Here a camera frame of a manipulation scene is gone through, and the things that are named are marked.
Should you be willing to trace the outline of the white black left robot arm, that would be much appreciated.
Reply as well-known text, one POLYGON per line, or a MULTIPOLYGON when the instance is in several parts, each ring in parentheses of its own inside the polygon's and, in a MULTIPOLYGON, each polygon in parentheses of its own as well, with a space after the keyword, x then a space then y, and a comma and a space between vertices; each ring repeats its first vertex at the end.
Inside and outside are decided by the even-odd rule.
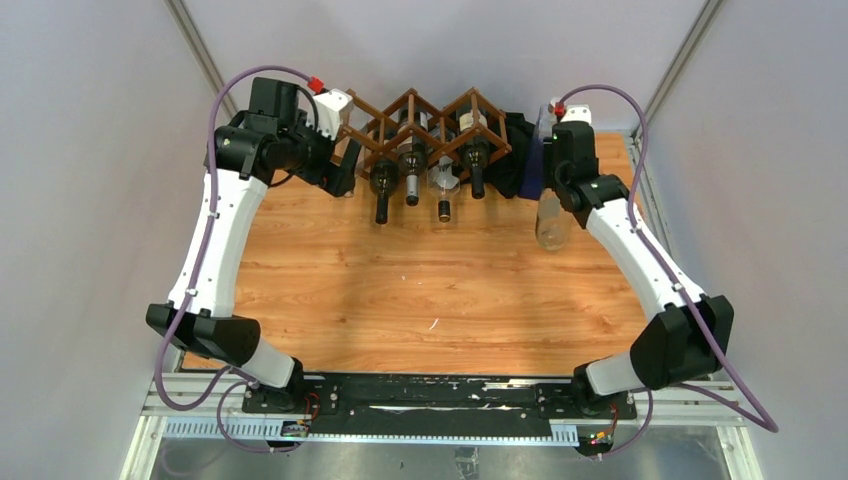
POLYGON ((181 351, 222 362, 253 380, 283 413, 308 395, 302 363, 271 346, 257 320, 234 313, 237 274, 251 225, 276 172, 285 171, 334 197, 352 191, 354 163, 333 160, 338 134, 354 108, 338 89, 256 77, 249 106, 215 127, 206 160, 202 208, 181 274, 146 323, 181 351))

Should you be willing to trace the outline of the clear glass bottle dark label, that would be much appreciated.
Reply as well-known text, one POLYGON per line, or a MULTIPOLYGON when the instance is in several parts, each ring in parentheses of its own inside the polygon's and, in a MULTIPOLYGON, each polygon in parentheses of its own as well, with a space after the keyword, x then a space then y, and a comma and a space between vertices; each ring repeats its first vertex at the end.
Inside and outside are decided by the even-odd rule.
POLYGON ((571 239, 572 216, 562 209, 556 192, 542 191, 536 211, 535 237, 537 244, 547 251, 562 249, 571 239))

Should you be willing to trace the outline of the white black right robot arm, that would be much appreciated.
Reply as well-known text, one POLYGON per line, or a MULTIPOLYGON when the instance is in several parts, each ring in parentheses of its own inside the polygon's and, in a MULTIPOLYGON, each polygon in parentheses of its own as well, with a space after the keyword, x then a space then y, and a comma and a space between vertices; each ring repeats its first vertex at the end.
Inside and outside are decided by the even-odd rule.
POLYGON ((596 417, 625 392, 659 390, 719 370, 733 307, 723 295, 707 295, 678 268, 629 205, 624 182, 600 172, 592 126, 582 120, 555 124, 544 140, 544 159, 561 208, 610 254, 648 320, 624 352, 575 368, 575 411, 596 417))

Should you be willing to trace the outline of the blue square glass bottle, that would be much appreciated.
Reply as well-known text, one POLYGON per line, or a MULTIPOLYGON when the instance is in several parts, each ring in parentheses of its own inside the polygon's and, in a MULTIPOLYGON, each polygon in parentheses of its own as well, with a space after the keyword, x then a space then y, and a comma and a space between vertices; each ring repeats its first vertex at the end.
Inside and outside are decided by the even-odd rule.
POLYGON ((525 170, 518 196, 527 200, 538 200, 545 186, 543 140, 551 135, 552 125, 557 120, 555 103, 540 107, 538 118, 530 137, 525 157, 525 170))

